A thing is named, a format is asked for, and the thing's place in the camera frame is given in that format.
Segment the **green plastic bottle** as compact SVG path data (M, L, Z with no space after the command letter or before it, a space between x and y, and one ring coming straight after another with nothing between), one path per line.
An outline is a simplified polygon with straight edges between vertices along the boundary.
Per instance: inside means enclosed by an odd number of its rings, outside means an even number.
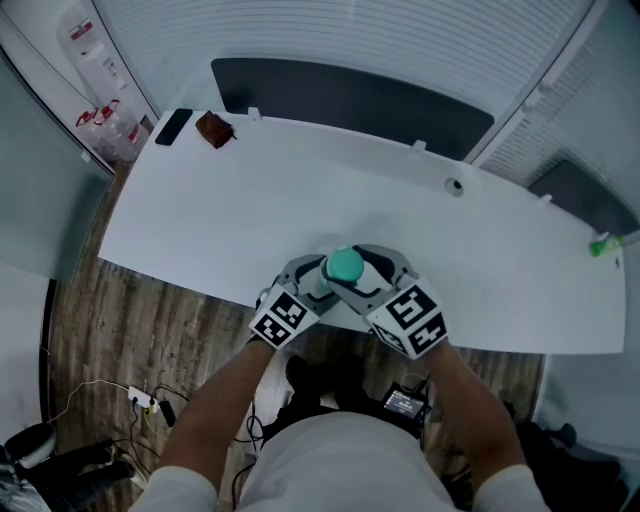
M589 245L592 257L599 257L606 253L621 249L624 245L624 237L604 233Z

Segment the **narrow white window blinds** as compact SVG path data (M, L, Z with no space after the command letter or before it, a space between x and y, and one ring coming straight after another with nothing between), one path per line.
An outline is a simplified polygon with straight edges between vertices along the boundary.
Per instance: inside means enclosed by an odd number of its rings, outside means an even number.
M482 164L522 186L566 160L640 212L640 13L611 0L547 96Z

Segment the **long dark desk partition panel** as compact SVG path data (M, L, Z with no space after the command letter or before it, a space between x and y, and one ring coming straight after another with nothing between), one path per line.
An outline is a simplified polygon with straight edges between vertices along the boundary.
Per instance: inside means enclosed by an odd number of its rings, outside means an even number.
M381 75L286 59L212 61L224 108L346 129L462 161L494 124L487 112Z

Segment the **short dark desk partition panel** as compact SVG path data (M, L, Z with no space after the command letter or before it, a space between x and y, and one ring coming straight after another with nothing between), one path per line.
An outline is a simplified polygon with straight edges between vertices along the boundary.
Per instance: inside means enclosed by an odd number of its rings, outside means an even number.
M528 186L550 202L591 226L598 234L628 236L640 221L621 199L596 177L568 160L562 160Z

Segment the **white water dispenser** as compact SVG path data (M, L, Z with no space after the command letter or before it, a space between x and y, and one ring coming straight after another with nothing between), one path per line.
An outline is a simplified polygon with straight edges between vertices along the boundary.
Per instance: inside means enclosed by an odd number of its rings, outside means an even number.
M138 121L147 118L157 123L157 116L137 86L125 76L124 68L113 60L103 43L83 52L76 69L103 105L119 100Z

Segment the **frosted glass door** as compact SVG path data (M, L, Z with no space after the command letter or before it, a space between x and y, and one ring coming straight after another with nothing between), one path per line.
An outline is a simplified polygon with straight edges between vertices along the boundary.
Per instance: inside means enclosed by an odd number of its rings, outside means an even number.
M68 279L112 179L0 48L0 262Z

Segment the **person's dark trouser legs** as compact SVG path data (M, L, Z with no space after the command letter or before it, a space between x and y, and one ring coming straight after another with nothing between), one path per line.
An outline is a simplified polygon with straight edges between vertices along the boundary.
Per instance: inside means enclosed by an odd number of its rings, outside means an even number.
M363 361L355 354L341 356L335 365L317 366L294 355L287 361L285 374L293 394L276 420L264 427L265 441L297 422L331 412L385 418L381 404L364 390Z

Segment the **person's white shirt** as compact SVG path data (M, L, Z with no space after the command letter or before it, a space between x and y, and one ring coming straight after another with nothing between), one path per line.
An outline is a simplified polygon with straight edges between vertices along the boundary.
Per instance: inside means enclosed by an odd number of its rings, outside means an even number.
M213 485L195 471L158 469L129 512L216 512ZM474 512L550 512L532 471L499 471ZM236 512L459 512L418 442L380 420L345 412L313 417L270 439Z

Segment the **wide white window blinds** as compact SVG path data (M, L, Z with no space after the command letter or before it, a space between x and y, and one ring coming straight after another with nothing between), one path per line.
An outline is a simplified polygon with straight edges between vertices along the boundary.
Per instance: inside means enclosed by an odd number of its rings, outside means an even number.
M211 62L266 57L410 82L493 117L496 136L594 0L88 0L156 114L219 110Z

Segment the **teal bottle cap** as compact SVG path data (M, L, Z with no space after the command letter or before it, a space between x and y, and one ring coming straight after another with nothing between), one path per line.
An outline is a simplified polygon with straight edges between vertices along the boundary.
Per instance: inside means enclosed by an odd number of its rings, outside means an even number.
M326 274L330 279L356 284L364 273L365 262L361 254L353 247L334 250L325 263Z

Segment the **person's left forearm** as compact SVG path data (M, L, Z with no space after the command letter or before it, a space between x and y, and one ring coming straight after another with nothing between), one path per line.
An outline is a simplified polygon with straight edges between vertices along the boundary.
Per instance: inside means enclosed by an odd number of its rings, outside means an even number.
M209 378L179 416L159 466L192 470L219 488L227 451L274 354L265 342L250 342Z

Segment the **white power strip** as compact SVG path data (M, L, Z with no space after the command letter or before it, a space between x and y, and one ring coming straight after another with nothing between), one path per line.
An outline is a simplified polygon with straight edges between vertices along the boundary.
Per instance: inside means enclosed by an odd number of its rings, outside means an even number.
M134 405L149 410L153 414L159 410L158 399L135 386L128 388L128 398Z

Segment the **black office chair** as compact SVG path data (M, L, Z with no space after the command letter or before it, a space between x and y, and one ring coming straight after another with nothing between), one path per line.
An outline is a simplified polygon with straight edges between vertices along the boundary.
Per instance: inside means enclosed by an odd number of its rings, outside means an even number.
M614 460L585 460L572 455L566 424L543 430L532 421L516 424L529 468L551 512L620 512L629 495Z

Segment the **black box with lit screen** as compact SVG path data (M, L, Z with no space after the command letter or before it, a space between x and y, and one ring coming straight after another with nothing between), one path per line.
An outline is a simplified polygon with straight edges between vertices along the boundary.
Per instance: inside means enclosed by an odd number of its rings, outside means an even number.
M422 379L413 387L394 382L385 395L384 408L411 420L422 435L426 418L432 410L428 380Z

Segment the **clear dispenser bottle red label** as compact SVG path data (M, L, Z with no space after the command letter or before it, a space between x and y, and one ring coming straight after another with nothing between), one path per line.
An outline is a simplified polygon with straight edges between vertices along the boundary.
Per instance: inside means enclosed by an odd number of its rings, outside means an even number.
M68 7L59 20L57 38L66 55L78 60L101 43L92 20L79 2Z

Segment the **black smartphone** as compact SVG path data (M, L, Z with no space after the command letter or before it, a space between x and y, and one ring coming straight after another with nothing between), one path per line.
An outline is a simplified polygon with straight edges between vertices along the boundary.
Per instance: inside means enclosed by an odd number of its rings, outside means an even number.
M155 139L161 146L171 146L193 114L192 109L178 108L167 120Z

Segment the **brown leather pouch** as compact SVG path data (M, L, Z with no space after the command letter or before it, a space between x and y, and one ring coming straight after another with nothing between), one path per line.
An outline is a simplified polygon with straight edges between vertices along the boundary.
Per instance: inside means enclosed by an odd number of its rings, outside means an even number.
M206 111L195 126L199 134L215 149L220 149L236 138L233 126L211 111Z

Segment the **person's right forearm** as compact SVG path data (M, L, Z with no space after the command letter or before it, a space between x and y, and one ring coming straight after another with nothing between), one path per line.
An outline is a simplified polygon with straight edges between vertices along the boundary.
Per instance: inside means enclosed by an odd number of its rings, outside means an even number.
M444 420L463 450L475 489L525 457L510 414L447 340L426 355Z

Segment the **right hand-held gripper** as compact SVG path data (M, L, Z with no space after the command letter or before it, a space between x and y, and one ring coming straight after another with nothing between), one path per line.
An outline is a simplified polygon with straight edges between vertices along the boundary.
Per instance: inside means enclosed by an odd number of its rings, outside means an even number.
M447 325L439 297L425 277L419 277L399 251L376 244L356 244L352 248L395 288L360 291L355 284L328 279L329 289L366 321L380 341L409 359L419 359L447 338Z

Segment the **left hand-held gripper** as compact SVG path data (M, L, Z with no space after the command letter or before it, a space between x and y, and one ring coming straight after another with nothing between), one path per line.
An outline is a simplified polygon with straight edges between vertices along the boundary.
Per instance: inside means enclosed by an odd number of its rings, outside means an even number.
M299 293L302 277L319 268L324 258L322 254L308 254L285 264L278 284L261 295L260 306L249 324L254 335L274 349L282 349L340 302L331 291L319 297L304 293L299 299L293 295Z

